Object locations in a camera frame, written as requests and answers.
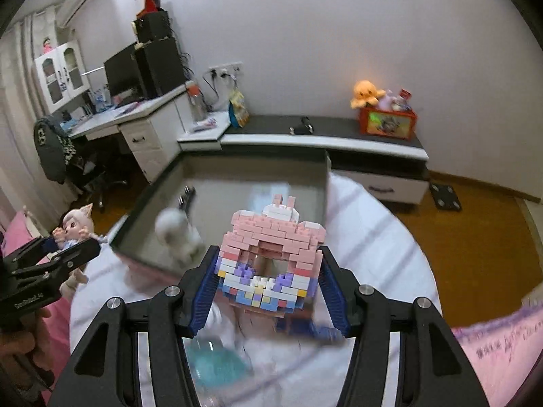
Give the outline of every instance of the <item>red box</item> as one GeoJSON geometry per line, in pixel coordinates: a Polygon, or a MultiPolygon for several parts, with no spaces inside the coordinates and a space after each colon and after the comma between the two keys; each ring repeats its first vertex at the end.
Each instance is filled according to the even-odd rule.
{"type": "Polygon", "coordinates": [[[386,112],[378,108],[360,108],[360,132],[362,134],[375,134],[387,138],[409,140],[415,131],[416,113],[386,112]]]}

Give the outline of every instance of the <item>wall socket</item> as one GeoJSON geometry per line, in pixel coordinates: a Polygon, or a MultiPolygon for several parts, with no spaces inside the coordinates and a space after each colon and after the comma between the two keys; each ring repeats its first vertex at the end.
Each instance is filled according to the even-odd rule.
{"type": "Polygon", "coordinates": [[[222,64],[222,65],[212,65],[209,67],[210,70],[215,70],[217,76],[221,77],[222,73],[232,73],[233,75],[243,73],[243,63],[241,61],[236,61],[234,63],[222,64]]]}

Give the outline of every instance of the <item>gray jacket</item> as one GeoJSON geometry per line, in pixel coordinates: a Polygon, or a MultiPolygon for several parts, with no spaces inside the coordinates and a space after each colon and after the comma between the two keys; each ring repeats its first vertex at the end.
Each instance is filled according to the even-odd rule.
{"type": "Polygon", "coordinates": [[[75,147],[64,130],[48,116],[34,124],[34,145],[45,177],[64,183],[66,166],[75,154],[75,147]]]}

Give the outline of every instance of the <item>pink brick toy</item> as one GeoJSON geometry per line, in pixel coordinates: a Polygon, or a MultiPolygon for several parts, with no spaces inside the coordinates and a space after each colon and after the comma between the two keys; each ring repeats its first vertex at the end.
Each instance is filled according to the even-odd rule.
{"type": "Polygon", "coordinates": [[[315,295],[322,261],[317,247],[326,230],[314,222],[298,223],[295,200],[289,196],[283,205],[283,196],[276,194],[261,215],[240,210],[232,216],[233,229],[223,237],[215,273],[221,277],[219,288],[236,306],[281,317],[315,295]],[[259,276],[262,258],[287,261],[287,273],[259,276]]]}

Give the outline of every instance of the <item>black box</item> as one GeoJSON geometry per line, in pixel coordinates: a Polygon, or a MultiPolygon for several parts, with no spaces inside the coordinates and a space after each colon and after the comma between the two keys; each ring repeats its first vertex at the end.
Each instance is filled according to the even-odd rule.
{"type": "Polygon", "coordinates": [[[139,83],[146,99],[162,96],[184,84],[185,71],[174,38],[153,41],[134,53],[139,83]]]}
{"type": "Polygon", "coordinates": [[[140,43],[172,36],[172,28],[166,11],[146,13],[134,23],[136,24],[137,39],[140,43]]]}

